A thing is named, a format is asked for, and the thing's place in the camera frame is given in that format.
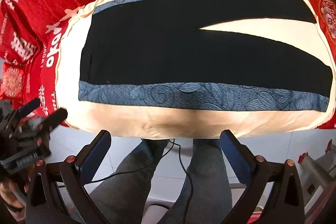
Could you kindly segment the person's left hand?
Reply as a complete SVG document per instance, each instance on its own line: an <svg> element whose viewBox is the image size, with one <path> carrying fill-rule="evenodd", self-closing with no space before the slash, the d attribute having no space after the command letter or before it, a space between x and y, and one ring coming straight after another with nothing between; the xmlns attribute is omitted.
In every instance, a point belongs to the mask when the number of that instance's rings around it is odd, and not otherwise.
<svg viewBox="0 0 336 224"><path fill-rule="evenodd" d="M19 200L15 195L14 191L18 190L18 186L15 182L9 178L5 178L1 182L1 197L5 201L9 208L14 209L18 212L24 210L25 205Z"/></svg>

